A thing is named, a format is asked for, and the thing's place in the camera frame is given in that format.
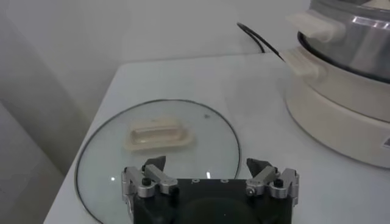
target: lid rim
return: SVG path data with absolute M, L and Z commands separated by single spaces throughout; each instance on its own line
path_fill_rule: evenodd
M 130 108 L 127 108 L 123 111 L 120 111 L 119 113 L 115 114 L 114 116 L 110 117 L 109 119 L 107 119 L 105 122 L 103 122 L 103 124 L 101 124 L 93 133 L 92 135 L 88 138 L 88 140 L 86 141 L 86 143 L 83 145 L 83 147 L 81 148 L 81 152 L 80 154 L 78 155 L 77 157 L 77 162 L 76 162 L 76 166 L 75 166 L 75 169 L 74 169 L 74 190 L 76 192 L 76 196 L 77 196 L 77 200 L 81 203 L 83 209 L 92 217 L 95 219 L 95 221 L 97 221 L 98 223 L 101 223 L 101 224 L 104 224 L 102 221 L 100 221 L 94 214 L 92 214 L 92 212 L 87 208 L 87 206 L 84 204 L 83 200 L 81 199 L 81 194 L 80 194 L 80 191 L 79 191 L 79 188 L 78 188 L 78 173 L 79 173 L 79 165 L 80 165 L 80 161 L 81 161 L 81 158 L 87 148 L 87 146 L 89 145 L 89 143 L 92 141 L 92 139 L 96 136 L 96 134 L 106 125 L 108 124 L 110 121 L 112 121 L 113 119 L 117 118 L 118 116 L 124 114 L 125 112 L 131 110 L 131 109 L 134 109 L 136 107 L 140 107 L 142 105 L 146 105 L 146 104 L 150 104 L 150 103 L 155 103 L 155 102 L 164 102 L 164 101 L 178 101 L 178 102 L 187 102 L 187 103 L 193 103 L 193 104 L 196 104 L 196 105 L 199 105 L 199 106 L 202 106 L 202 107 L 205 107 L 209 110 L 211 110 L 212 112 L 216 113 L 220 118 L 222 118 L 222 120 L 225 121 L 225 123 L 229 126 L 229 128 L 231 129 L 231 131 L 233 132 L 233 135 L 235 136 L 235 139 L 236 139 L 236 143 L 237 143 L 237 149 L 238 149 L 238 163 L 237 163 L 237 168 L 236 168 L 236 172 L 235 172 L 235 175 L 234 175 L 234 179 L 237 179 L 237 176 L 238 176 L 238 173 L 239 173 L 239 169 L 241 167 L 241 144 L 239 142 L 239 139 L 238 139 L 238 135 L 233 127 L 233 125 L 218 111 L 216 111 L 215 109 L 205 105 L 205 104 L 202 104 L 202 103 L 198 103 L 198 102 L 195 102 L 193 100 L 186 100 L 186 99 L 156 99 L 156 100 L 150 100 L 150 101 L 146 101 L 146 102 L 143 102 L 143 103 L 139 103 L 137 105 L 134 105 Z

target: black power cord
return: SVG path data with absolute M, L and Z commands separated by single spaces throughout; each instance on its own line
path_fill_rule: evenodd
M 276 50 L 274 47 L 272 47 L 272 45 L 270 45 L 263 37 L 261 37 L 259 34 L 257 34 L 255 31 L 253 31 L 251 28 L 245 26 L 244 24 L 242 23 L 237 23 L 237 26 L 243 30 L 246 34 L 248 34 L 253 40 L 254 40 L 254 37 L 256 37 L 257 39 L 259 39 L 263 44 L 265 44 L 273 53 L 275 53 L 275 55 L 277 55 L 282 61 L 284 61 L 284 59 L 282 59 L 282 57 L 280 56 L 279 54 L 279 51 Z M 262 45 L 259 43 L 259 41 L 255 41 L 260 49 L 262 50 L 262 52 L 264 53 L 264 48 L 262 47 Z
M 253 39 L 254 42 L 256 42 L 257 46 L 260 48 L 260 53 L 265 53 L 265 52 L 266 52 L 266 51 L 264 50 L 263 45 L 261 45 L 261 43 L 259 42 L 259 40 L 258 40 L 255 36 L 253 36 L 253 35 L 252 35 L 250 32 L 248 32 L 247 30 L 244 30 L 244 29 L 243 29 L 243 31 L 244 31 L 246 34 L 248 34 L 248 36 L 250 36 L 251 39 Z

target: white wall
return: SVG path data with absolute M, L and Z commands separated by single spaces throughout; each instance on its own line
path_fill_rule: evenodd
M 88 119 L 1 12 L 0 101 L 66 173 L 88 128 Z
M 293 47 L 296 30 L 285 16 L 305 10 L 309 2 L 3 0 L 0 10 L 91 121 L 121 63 L 257 52 L 237 21 L 278 49 Z
M 43 223 L 63 175 L 0 103 L 0 223 Z

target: metal rim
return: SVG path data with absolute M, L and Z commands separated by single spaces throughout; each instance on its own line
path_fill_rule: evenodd
M 327 63 L 329 63 L 329 64 L 331 64 L 339 69 L 354 73 L 356 75 L 360 75 L 360 76 L 367 78 L 367 79 L 375 80 L 377 82 L 383 82 L 383 83 L 390 84 L 389 79 L 379 77 L 379 76 L 376 76 L 376 75 L 373 75 L 373 74 L 370 74 L 367 72 L 362 72 L 362 71 L 356 70 L 356 69 L 351 68 L 349 66 L 343 65 L 343 64 L 327 57 L 326 55 L 320 53 L 319 51 L 317 51 L 316 49 L 311 47 L 309 45 L 309 43 L 307 43 L 305 36 L 301 32 L 298 32 L 298 41 L 299 41 L 300 45 L 302 45 L 302 47 L 304 47 L 308 52 L 313 54 L 315 57 L 320 58 L 321 60 L 323 60 L 323 61 L 325 61 L 325 62 L 327 62 Z
M 390 10 L 377 9 L 364 5 L 358 5 L 351 2 L 340 0 L 311 0 L 312 2 L 320 2 L 328 7 L 349 12 L 356 16 L 367 16 L 373 19 L 390 20 Z
M 134 109 L 136 107 L 140 107 L 140 106 L 143 106 L 145 104 L 150 104 L 150 103 L 155 103 L 155 102 L 163 102 L 163 101 L 178 101 L 178 102 L 186 102 L 186 103 L 193 103 L 193 104 L 196 104 L 196 105 L 199 105 L 199 106 L 202 106 L 202 107 L 205 107 L 209 110 L 211 110 L 212 112 L 214 112 L 215 114 L 217 114 L 219 117 L 221 117 L 225 122 L 226 124 L 229 126 L 229 128 L 232 130 L 234 136 L 235 136 L 235 139 L 236 139 L 236 143 L 237 143 L 237 149 L 238 149 L 238 163 L 237 163 L 237 168 L 236 168 L 236 173 L 234 175 L 234 179 L 237 179 L 237 176 L 238 176 L 238 172 L 239 172 L 239 168 L 241 167 L 241 144 L 239 143 L 239 139 L 238 139 L 238 135 L 233 127 L 233 125 L 218 111 L 212 109 L 211 107 L 205 105 L 205 104 L 202 104 L 202 103 L 198 103 L 198 102 L 195 102 L 195 101 L 192 101 L 192 100 L 185 100 L 185 99 L 157 99 L 157 100 L 150 100 L 150 101 L 147 101 L 147 102 L 143 102 L 143 103 L 139 103 L 137 105 L 134 105 L 128 109 L 125 109 L 119 113 L 117 113 L 116 115 L 110 117 L 108 120 L 106 120 L 103 124 L 101 124 L 93 133 L 92 135 L 88 138 L 88 140 L 86 141 L 86 143 L 84 144 L 84 146 L 82 147 L 81 149 L 81 152 L 80 152 L 80 155 L 78 156 L 77 158 L 77 162 L 76 162 L 76 167 L 74 169 L 74 190 L 76 192 L 76 195 L 77 195 L 77 199 L 79 202 L 81 202 L 81 205 L 83 206 L 84 210 L 92 217 L 95 219 L 95 221 L 101 223 L 101 224 L 104 224 L 102 221 L 100 221 L 97 217 L 95 217 L 92 212 L 85 206 L 83 200 L 81 199 L 81 194 L 80 194 L 80 191 L 79 191 L 79 188 L 78 188 L 78 171 L 79 171 L 79 164 L 80 164 L 80 161 L 81 161 L 81 158 L 83 157 L 83 154 L 84 154 L 84 151 L 85 149 L 87 148 L 87 146 L 89 145 L 89 143 L 91 142 L 91 140 L 95 137 L 95 135 L 106 125 L 108 124 L 110 121 L 112 121 L 113 119 L 117 118 L 118 116 L 122 115 L 123 113 L 131 110 L 131 109 Z

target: cream plastic handle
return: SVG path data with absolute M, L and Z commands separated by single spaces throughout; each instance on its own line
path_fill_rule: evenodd
M 346 32 L 343 23 L 321 15 L 314 10 L 293 14 L 287 16 L 286 19 L 306 37 L 315 38 L 323 43 L 338 41 Z
M 319 80 L 326 75 L 325 68 L 311 60 L 302 46 L 284 51 L 281 56 L 298 77 Z
M 126 137 L 129 150 L 177 147 L 189 144 L 193 136 L 175 118 L 134 122 Z

